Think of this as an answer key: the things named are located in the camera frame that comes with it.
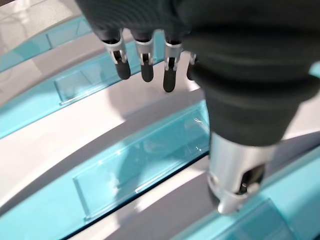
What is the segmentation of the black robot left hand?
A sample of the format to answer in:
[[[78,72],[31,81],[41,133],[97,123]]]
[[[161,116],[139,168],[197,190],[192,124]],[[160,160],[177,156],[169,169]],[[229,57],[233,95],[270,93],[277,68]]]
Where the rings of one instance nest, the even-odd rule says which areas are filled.
[[[93,32],[105,43],[121,78],[121,30],[129,29],[142,55],[147,39],[166,39],[165,91],[174,88],[179,48],[192,54],[189,76],[204,92],[210,126],[208,184],[217,210],[239,210],[260,189],[278,143],[313,133],[298,110],[315,97],[310,74],[320,59],[317,0],[79,0]]]

